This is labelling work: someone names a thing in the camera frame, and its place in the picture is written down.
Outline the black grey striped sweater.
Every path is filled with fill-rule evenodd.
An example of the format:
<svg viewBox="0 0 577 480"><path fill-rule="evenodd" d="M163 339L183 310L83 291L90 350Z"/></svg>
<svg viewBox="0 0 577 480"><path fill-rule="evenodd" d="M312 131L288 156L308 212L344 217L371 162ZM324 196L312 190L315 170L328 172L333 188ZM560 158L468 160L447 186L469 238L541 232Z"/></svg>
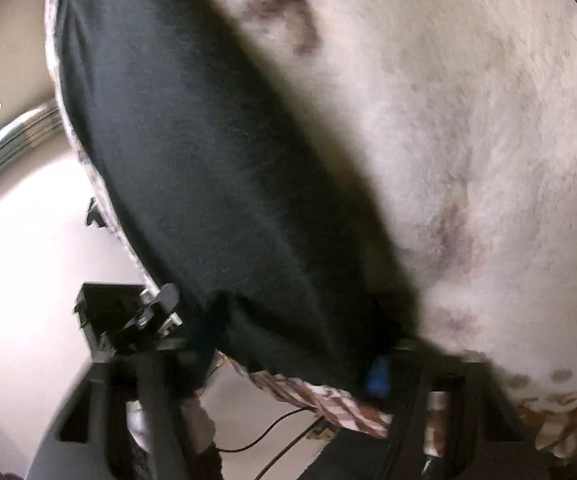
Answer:
<svg viewBox="0 0 577 480"><path fill-rule="evenodd" d="M421 366L405 294L371 292L339 188L203 0L58 0L66 113L157 284L216 348L383 403Z"/></svg>

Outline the left grey curtain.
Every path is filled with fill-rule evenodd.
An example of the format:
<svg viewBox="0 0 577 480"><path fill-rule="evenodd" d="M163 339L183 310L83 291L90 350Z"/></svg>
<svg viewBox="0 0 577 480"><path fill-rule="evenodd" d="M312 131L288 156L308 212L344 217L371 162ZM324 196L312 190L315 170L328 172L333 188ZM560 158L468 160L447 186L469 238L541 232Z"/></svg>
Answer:
<svg viewBox="0 0 577 480"><path fill-rule="evenodd" d="M17 159L62 134L63 122L54 99L19 115L0 130L0 174Z"/></svg>

